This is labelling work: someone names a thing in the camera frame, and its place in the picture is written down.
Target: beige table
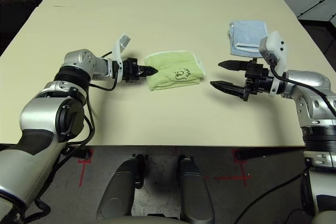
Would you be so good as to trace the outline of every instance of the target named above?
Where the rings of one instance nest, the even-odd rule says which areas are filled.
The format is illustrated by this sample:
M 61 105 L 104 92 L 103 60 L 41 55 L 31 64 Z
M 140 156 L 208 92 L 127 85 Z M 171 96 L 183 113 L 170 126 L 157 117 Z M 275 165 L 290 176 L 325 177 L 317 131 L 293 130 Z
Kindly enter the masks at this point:
M 332 87 L 336 83 L 335 72 L 283 0 L 110 2 L 44 0 L 35 9 L 0 57 L 0 143 L 18 141 L 22 108 L 53 80 L 67 52 L 87 48 L 101 56 L 123 32 L 131 37 L 125 57 L 137 57 L 143 64 L 148 54 L 186 49 L 200 58 L 207 76 L 199 85 L 161 91 L 150 91 L 145 81 L 121 83 L 113 92 L 90 89 L 97 115 L 97 133 L 90 144 L 302 145 L 293 101 L 259 94 L 243 102 L 209 84 L 244 84 L 243 72 L 217 66 L 228 59 L 244 60 L 229 54 L 227 30 L 234 19 L 264 20 L 289 47 L 287 69 L 318 71 L 330 78 Z

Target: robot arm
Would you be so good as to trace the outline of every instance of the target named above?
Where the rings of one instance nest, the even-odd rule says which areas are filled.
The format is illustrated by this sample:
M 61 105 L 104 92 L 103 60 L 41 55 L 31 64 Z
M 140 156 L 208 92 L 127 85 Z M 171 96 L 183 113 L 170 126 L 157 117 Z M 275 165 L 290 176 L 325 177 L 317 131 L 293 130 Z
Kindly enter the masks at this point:
M 218 65 L 228 70 L 245 71 L 245 86 L 239 87 L 224 81 L 212 81 L 211 85 L 224 93 L 236 95 L 244 101 L 248 100 L 250 94 L 258 94 L 258 92 L 267 92 L 270 96 L 280 94 L 284 98 L 293 99 L 305 143 L 304 161 L 311 167 L 302 182 L 305 188 L 302 191 L 307 192 L 303 195 L 305 198 L 303 205 L 311 215 L 317 215 L 326 210 L 336 210 L 335 113 L 320 95 L 300 85 L 303 83 L 315 88 L 334 110 L 336 94 L 330 90 L 330 80 L 317 72 L 297 70 L 285 72 L 287 48 L 277 32 L 261 40 L 259 51 L 270 65 L 270 69 L 258 64 L 257 58 L 250 61 L 224 61 Z
M 125 35 L 117 41 L 117 60 L 98 58 L 87 49 L 67 53 L 54 80 L 24 107 L 21 139 L 0 152 L 1 221 L 20 223 L 24 219 L 66 143 L 82 131 L 91 80 L 129 82 L 157 72 L 138 66 L 134 58 L 121 61 L 120 53 L 128 41 Z

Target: green towel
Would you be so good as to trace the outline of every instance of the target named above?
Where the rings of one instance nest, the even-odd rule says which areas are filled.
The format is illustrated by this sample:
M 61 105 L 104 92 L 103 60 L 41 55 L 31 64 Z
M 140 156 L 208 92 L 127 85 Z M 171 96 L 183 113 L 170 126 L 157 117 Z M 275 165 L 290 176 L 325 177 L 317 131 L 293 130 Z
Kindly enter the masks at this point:
M 147 76 L 150 90 L 198 84 L 205 76 L 201 62 L 189 51 L 158 52 L 148 55 L 145 64 L 158 70 Z

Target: black cable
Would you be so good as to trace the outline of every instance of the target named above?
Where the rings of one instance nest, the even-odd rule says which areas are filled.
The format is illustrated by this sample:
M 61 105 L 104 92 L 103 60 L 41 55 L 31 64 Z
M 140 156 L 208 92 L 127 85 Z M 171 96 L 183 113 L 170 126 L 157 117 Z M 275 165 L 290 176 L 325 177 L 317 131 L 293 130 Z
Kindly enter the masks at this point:
M 106 57 L 107 55 L 110 55 L 111 53 L 112 53 L 112 51 L 110 51 L 110 52 L 104 54 L 101 58 L 104 58 L 104 57 Z
M 113 76 L 114 76 L 114 83 L 112 88 L 104 88 L 95 84 L 90 83 L 89 86 L 93 87 L 93 88 L 97 88 L 97 89 L 101 89 L 101 90 L 105 90 L 105 91 L 112 91 L 113 89 L 115 89 L 116 85 L 117 85 L 117 79 L 118 79 L 118 72 L 119 72 L 119 66 L 116 65 L 113 69 Z
M 329 108 L 329 110 L 331 111 L 331 113 L 336 116 L 336 111 L 334 110 L 334 108 L 332 107 L 332 105 L 330 104 L 330 102 L 327 99 L 327 95 L 322 93 L 321 91 L 317 90 L 316 88 L 313 88 L 312 86 L 309 86 L 307 84 L 298 82 L 298 81 L 293 81 L 293 80 L 289 80 L 285 77 L 281 77 L 277 74 L 277 72 L 275 71 L 275 66 L 270 66 L 271 72 L 274 75 L 275 78 L 279 79 L 280 81 L 284 81 L 284 82 L 289 82 L 307 89 L 310 89 L 311 91 L 315 92 L 316 94 L 318 94 L 322 100 L 325 102 L 325 104 L 327 105 L 327 107 Z
M 91 134 L 83 141 L 81 141 L 81 144 L 78 145 L 75 149 L 73 149 L 65 158 L 63 158 L 63 160 L 61 162 L 59 162 L 54 169 L 52 169 L 51 173 L 55 173 L 58 169 L 60 169 L 62 167 L 62 165 L 64 165 L 73 155 L 74 153 L 76 153 L 76 151 L 78 151 L 79 149 L 81 149 L 84 145 L 86 145 L 95 135 L 96 132 L 96 127 L 95 127 L 95 123 L 93 121 L 93 116 L 92 116 L 92 107 L 91 107 L 91 103 L 90 103 L 90 99 L 89 99 L 89 92 L 87 92 L 87 106 L 88 106 L 88 111 L 89 111 L 89 115 L 90 115 L 90 121 L 92 124 L 92 131 Z
M 89 126 L 89 135 L 91 135 L 91 132 L 92 132 L 92 125 L 91 125 L 91 123 L 90 123 L 90 121 L 89 121 L 89 119 L 87 118 L 86 115 L 84 116 L 84 119 L 85 119 L 86 123 L 87 123 L 88 126 Z M 76 142 L 69 142 L 69 143 L 66 144 L 66 147 L 67 147 L 67 146 L 70 146 L 70 145 L 78 145 L 78 144 L 83 143 L 84 141 L 85 141 L 85 140 L 83 140 L 83 141 L 76 141 Z
M 264 197 L 266 197 L 267 195 L 269 195 L 270 193 L 274 192 L 275 190 L 280 189 L 281 187 L 287 186 L 288 184 L 294 182 L 295 180 L 297 180 L 298 178 L 302 177 L 302 175 L 304 174 L 304 172 L 306 172 L 309 169 L 309 167 L 306 167 L 302 172 L 300 172 L 298 175 L 296 175 L 294 178 L 291 178 L 290 180 L 276 186 L 273 187 L 272 189 L 268 190 L 267 192 L 265 192 L 264 194 L 262 194 L 261 196 L 259 196 L 258 198 L 256 198 L 254 201 L 252 201 L 245 209 L 244 211 L 238 216 L 238 218 L 235 221 L 235 224 L 238 224 L 238 222 L 240 221 L 240 219 L 244 216 L 244 214 L 258 201 L 260 201 L 261 199 L 263 199 Z
M 104 58 L 107 55 L 110 55 L 112 52 L 108 52 L 107 54 L 103 55 L 102 58 Z M 106 91 L 112 91 L 113 89 L 115 89 L 116 85 L 117 85 L 117 76 L 118 76 L 118 70 L 119 70 L 119 66 L 116 65 L 115 70 L 113 71 L 113 76 L 115 76 L 114 79 L 114 84 L 113 87 L 110 89 L 107 88 L 103 88 L 94 84 L 89 84 L 91 87 L 95 87 L 95 88 L 99 88 L 102 90 L 106 90 Z M 73 149 L 61 162 L 59 162 L 59 158 L 60 155 L 58 156 L 58 158 L 56 159 L 54 166 L 51 170 L 51 172 L 49 173 L 46 181 L 44 182 L 40 192 L 37 194 L 34 202 L 35 205 L 42 210 L 42 212 L 37 212 L 34 213 L 30 216 L 28 216 L 25 219 L 25 223 L 30 223 L 32 221 L 38 220 L 46 215 L 48 215 L 51 211 L 50 206 L 48 206 L 45 202 L 43 202 L 40 198 L 41 196 L 44 194 L 44 192 L 48 189 L 48 187 L 50 186 L 50 184 L 53 182 L 54 177 L 56 172 L 76 153 L 76 151 L 78 151 L 79 149 L 81 149 L 83 146 L 85 146 L 95 135 L 96 132 L 96 127 L 95 127 L 95 123 L 93 120 L 93 115 L 92 115 L 92 107 L 91 107 L 91 103 L 90 103 L 90 99 L 89 99 L 89 91 L 87 92 L 87 98 L 86 98 L 86 102 L 87 102 L 87 106 L 88 106 L 88 111 L 89 111 L 89 115 L 90 115 L 90 120 L 84 116 L 85 121 L 87 122 L 88 126 L 89 126 L 89 136 L 83 140 L 83 141 L 77 141 L 77 142 L 71 142 L 71 143 L 67 143 L 66 146 L 69 145 L 77 145 L 79 144 L 75 149 Z
M 314 7 L 318 6 L 319 4 L 321 4 L 321 3 L 324 2 L 324 1 L 326 1 L 326 0 L 320 0 L 317 4 L 315 4 L 314 6 L 310 7 L 308 10 L 304 11 L 303 13 L 300 13 L 300 15 L 297 16 L 297 18 L 300 17 L 300 16 L 302 16 L 302 15 L 305 14 L 306 12 L 312 10 Z
M 297 209 L 294 209 L 292 212 L 290 212 L 289 213 L 289 215 L 287 216 L 287 218 L 286 218 L 286 220 L 284 221 L 284 223 L 283 224 L 287 224 L 288 223 L 288 221 L 289 221 L 289 218 L 290 218 L 290 216 L 294 213 L 294 212 L 296 212 L 296 211 L 299 211 L 299 210 L 302 210 L 302 211 L 304 211 L 302 208 L 297 208 Z
M 40 219 L 40 218 L 42 218 L 42 217 L 44 217 L 44 216 L 46 216 L 50 213 L 51 208 L 40 199 L 41 196 L 48 189 L 50 184 L 53 182 L 56 172 L 62 167 L 62 165 L 64 165 L 76 153 L 76 151 L 78 151 L 84 145 L 86 145 L 93 138 L 93 136 L 96 132 L 96 127 L 94 125 L 95 123 L 93 121 L 93 116 L 92 116 L 92 107 L 91 107 L 91 103 L 90 103 L 90 99 L 89 99 L 89 92 L 87 92 L 87 99 L 86 100 L 87 100 L 87 106 L 88 106 L 88 111 L 89 111 L 89 115 L 90 115 L 90 121 L 91 121 L 91 124 L 89 124 L 89 125 L 92 125 L 92 130 L 90 131 L 89 136 L 85 140 L 81 141 L 81 144 L 78 145 L 75 149 L 73 149 L 61 162 L 58 162 L 60 156 L 57 158 L 51 172 L 49 173 L 49 175 L 48 175 L 46 181 L 44 182 L 40 192 L 37 194 L 37 196 L 35 198 L 35 204 L 39 209 L 42 210 L 42 212 L 37 212 L 35 214 L 32 214 L 32 215 L 28 216 L 25 219 L 25 223 L 30 223 L 30 222 L 35 221 L 37 219 Z

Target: red tape marking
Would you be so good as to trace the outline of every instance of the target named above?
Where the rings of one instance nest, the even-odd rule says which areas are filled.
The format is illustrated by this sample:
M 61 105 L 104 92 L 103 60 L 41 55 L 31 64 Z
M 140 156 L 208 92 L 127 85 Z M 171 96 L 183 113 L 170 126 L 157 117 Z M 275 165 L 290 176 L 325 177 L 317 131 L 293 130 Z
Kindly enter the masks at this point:
M 92 157 L 93 157 L 93 149 L 89 149 L 90 152 L 91 152 L 91 156 L 88 160 L 85 160 L 85 159 L 79 159 L 77 162 L 78 164 L 83 164 L 83 167 L 82 167 L 82 172 L 80 174 L 80 178 L 79 178 L 79 187 L 82 186 L 82 182 L 83 182 L 83 177 L 84 177 L 84 172 L 85 172 L 85 166 L 86 164 L 91 164 L 91 160 L 92 160 Z
M 244 167 L 243 164 L 246 164 L 246 160 L 240 161 L 238 159 L 236 159 L 235 153 L 236 153 L 236 149 L 231 149 L 232 151 L 232 156 L 233 156 L 233 162 L 235 162 L 236 164 L 239 164 L 240 166 L 240 171 L 242 172 L 242 177 L 245 177 L 245 173 L 244 173 Z

